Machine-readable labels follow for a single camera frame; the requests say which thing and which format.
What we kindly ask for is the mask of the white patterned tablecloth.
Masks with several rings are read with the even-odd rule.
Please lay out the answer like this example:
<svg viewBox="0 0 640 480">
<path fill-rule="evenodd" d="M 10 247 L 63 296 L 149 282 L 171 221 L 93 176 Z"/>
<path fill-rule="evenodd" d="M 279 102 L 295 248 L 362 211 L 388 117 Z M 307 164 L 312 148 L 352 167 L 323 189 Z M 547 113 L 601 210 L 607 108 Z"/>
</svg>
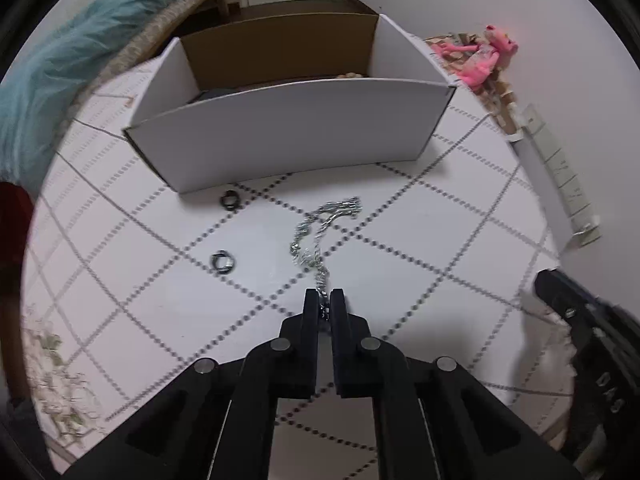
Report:
<svg viewBox="0 0 640 480">
<path fill-rule="evenodd" d="M 527 425 L 570 406 L 559 322 L 530 296 L 558 255 L 538 198 L 480 101 L 454 94 L 408 164 L 244 181 L 181 196 L 124 139 L 152 65 L 73 114 L 36 206 L 23 337 L 47 450 L 64 470 L 191 362 L 239 359 L 302 310 L 314 276 L 292 258 L 303 216 L 358 198 L 322 240 L 331 283 L 375 337 L 450 356 Z"/>
</svg>

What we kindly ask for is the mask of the checkered cushion stool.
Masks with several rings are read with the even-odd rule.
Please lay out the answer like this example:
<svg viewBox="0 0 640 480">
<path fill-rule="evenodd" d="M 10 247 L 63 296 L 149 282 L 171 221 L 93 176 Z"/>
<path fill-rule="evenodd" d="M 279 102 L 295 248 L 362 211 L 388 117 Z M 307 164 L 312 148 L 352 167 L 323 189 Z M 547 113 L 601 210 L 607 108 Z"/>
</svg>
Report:
<svg viewBox="0 0 640 480">
<path fill-rule="evenodd" d="M 487 25 L 481 35 L 431 36 L 425 42 L 439 56 L 444 70 L 478 97 L 508 139 L 521 140 L 523 128 L 518 99 L 503 76 L 518 52 L 518 43 L 495 25 Z"/>
</svg>

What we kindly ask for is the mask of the white cardboard box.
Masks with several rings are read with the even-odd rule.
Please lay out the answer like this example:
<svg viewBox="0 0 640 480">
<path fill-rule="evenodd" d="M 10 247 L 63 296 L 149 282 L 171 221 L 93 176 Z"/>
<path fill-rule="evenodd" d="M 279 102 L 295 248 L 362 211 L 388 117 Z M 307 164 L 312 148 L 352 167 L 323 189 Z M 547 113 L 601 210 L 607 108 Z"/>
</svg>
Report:
<svg viewBox="0 0 640 480">
<path fill-rule="evenodd" d="M 213 88 L 236 93 L 190 104 Z M 171 40 L 124 133 L 186 194 L 412 162 L 455 91 L 431 50 L 383 14 L 268 16 Z"/>
</svg>

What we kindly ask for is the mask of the pink panther plush toy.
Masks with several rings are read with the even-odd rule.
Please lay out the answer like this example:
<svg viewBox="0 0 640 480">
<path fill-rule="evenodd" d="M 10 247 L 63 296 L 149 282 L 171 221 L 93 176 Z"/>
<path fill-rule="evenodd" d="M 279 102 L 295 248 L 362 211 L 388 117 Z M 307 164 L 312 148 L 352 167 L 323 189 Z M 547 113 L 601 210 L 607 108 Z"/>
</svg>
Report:
<svg viewBox="0 0 640 480">
<path fill-rule="evenodd" d="M 470 89 L 480 88 L 496 70 L 506 67 L 518 50 L 518 43 L 502 28 L 487 25 L 482 36 L 471 35 L 457 41 L 434 38 L 431 49 Z"/>
</svg>

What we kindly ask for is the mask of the black wristwatch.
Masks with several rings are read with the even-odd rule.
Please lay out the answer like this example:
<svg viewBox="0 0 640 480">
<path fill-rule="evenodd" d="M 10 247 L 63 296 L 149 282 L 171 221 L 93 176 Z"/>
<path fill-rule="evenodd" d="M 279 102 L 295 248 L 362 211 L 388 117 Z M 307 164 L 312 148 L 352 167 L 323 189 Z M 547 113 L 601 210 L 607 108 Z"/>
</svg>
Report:
<svg viewBox="0 0 640 480">
<path fill-rule="evenodd" d="M 194 98 L 190 101 L 190 104 L 217 99 L 217 98 L 221 98 L 222 96 L 231 96 L 232 94 L 235 94 L 235 93 L 236 93 L 235 89 L 228 89 L 228 88 L 213 88 L 210 90 L 203 90 L 201 92 L 198 92 L 198 94 L 194 96 Z"/>
</svg>

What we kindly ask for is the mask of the white wall socket strip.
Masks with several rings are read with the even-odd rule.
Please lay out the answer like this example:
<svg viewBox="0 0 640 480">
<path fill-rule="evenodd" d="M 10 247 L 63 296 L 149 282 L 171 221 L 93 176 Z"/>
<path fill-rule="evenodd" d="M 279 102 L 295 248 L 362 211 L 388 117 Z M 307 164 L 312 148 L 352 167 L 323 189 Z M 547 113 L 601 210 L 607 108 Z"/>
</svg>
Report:
<svg viewBox="0 0 640 480">
<path fill-rule="evenodd" d="M 521 136 L 512 146 L 538 196 L 556 249 L 566 252 L 595 242 L 601 237 L 600 218 L 561 143 L 533 104 L 516 118 Z"/>
</svg>

